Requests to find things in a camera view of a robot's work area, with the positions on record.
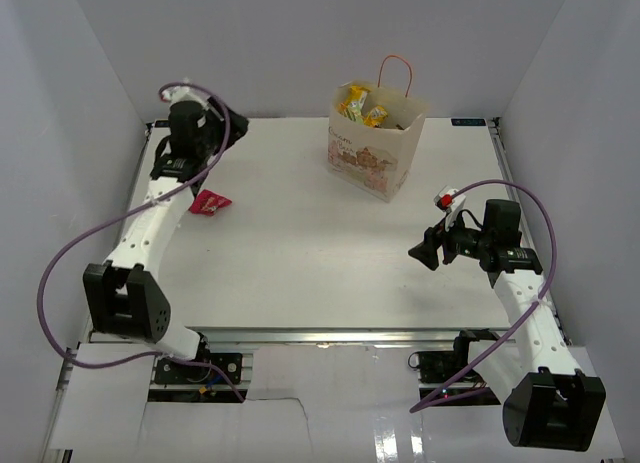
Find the red snack packet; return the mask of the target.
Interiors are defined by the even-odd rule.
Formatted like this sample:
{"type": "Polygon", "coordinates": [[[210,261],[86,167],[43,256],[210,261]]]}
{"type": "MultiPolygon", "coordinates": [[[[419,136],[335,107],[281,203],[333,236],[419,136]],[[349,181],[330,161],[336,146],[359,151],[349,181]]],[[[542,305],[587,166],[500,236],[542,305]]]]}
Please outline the red snack packet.
{"type": "Polygon", "coordinates": [[[194,199],[189,212],[195,215],[213,216],[219,210],[229,207],[232,201],[210,190],[202,190],[194,199]]]}

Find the yellow snack bar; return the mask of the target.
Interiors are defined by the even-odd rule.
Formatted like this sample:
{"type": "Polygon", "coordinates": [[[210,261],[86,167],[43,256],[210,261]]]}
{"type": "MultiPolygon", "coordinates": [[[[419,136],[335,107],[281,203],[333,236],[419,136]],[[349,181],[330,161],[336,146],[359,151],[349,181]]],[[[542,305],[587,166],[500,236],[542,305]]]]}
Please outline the yellow snack bar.
{"type": "Polygon", "coordinates": [[[362,114],[362,109],[369,93],[370,91],[368,88],[360,85],[351,85],[349,87],[347,97],[343,102],[350,104],[353,112],[357,115],[357,119],[355,121],[349,119],[350,121],[363,124],[364,116],[362,114]]]}
{"type": "Polygon", "coordinates": [[[389,113],[383,106],[376,105],[366,114],[363,124],[371,128],[381,128],[388,116],[389,113]]]}

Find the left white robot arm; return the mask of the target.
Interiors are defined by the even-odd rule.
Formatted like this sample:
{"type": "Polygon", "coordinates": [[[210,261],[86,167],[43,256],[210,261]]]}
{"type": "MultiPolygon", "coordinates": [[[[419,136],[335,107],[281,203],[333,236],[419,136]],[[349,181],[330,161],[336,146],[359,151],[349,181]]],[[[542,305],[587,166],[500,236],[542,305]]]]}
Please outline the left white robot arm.
{"type": "Polygon", "coordinates": [[[247,133],[246,117],[223,110],[214,99],[186,94],[172,101],[168,133],[154,154],[145,209],[101,264],[90,264],[83,285],[96,331],[143,342],[177,357],[177,370],[199,382],[211,370],[199,333],[171,312],[158,283],[164,252],[194,203],[208,164],[247,133]]]}

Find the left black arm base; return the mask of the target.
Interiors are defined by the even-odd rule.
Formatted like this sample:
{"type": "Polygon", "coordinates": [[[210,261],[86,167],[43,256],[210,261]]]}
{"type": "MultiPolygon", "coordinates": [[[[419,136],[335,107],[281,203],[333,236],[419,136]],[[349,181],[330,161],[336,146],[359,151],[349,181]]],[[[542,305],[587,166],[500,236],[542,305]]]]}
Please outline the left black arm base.
{"type": "MultiPolygon", "coordinates": [[[[234,385],[241,382],[243,368],[241,353],[212,353],[208,362],[222,370],[234,385]]],[[[163,358],[156,365],[153,382],[157,385],[205,385],[210,382],[225,384],[226,380],[210,367],[178,364],[163,358]]]]}

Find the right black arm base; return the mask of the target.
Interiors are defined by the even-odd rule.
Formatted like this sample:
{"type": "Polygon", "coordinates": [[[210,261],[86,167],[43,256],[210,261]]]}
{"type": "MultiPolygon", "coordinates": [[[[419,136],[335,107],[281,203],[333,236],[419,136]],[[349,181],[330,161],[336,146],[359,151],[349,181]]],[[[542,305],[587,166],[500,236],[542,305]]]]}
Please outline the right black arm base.
{"type": "MultiPolygon", "coordinates": [[[[424,398],[466,364],[471,343],[497,341],[499,334],[488,329],[461,330],[450,350],[421,350],[411,353],[408,367],[419,374],[419,394],[424,398]]],[[[444,389],[440,396],[443,407],[450,406],[496,406],[500,402],[485,380],[472,370],[461,380],[444,389]]]]}

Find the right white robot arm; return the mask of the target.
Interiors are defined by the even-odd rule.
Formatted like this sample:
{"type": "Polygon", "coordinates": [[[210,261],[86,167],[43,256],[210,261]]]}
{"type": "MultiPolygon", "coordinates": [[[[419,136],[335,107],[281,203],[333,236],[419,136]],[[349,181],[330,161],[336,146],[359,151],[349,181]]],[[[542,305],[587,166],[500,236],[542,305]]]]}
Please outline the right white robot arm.
{"type": "Polygon", "coordinates": [[[430,270],[456,257],[476,260],[503,305],[510,324],[504,336],[463,331],[451,357],[453,373],[480,376],[502,405],[504,433],[514,447],[585,452],[606,399],[602,381],[584,373],[569,351],[550,303],[537,254],[521,245],[521,208],[489,199],[476,228],[464,222],[463,198],[437,198],[443,219],[410,249],[430,270]]]}

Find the right blue corner label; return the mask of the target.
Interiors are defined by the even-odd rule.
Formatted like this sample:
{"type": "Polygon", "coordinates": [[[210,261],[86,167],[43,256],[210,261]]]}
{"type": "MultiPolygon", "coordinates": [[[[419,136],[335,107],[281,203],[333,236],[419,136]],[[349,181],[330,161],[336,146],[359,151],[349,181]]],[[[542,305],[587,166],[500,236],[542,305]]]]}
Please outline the right blue corner label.
{"type": "Polygon", "coordinates": [[[459,127],[485,127],[486,121],[482,118],[452,118],[451,124],[459,127]]]}

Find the aluminium table frame rail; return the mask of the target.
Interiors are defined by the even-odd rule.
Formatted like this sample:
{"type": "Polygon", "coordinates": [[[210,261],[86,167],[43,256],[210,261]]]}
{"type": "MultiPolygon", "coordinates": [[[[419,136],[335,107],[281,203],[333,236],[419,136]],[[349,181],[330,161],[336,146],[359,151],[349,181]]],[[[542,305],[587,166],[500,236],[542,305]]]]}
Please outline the aluminium table frame rail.
{"type": "Polygon", "coordinates": [[[461,329],[326,329],[208,328],[199,329],[211,344],[410,344],[449,342],[461,329]]]}

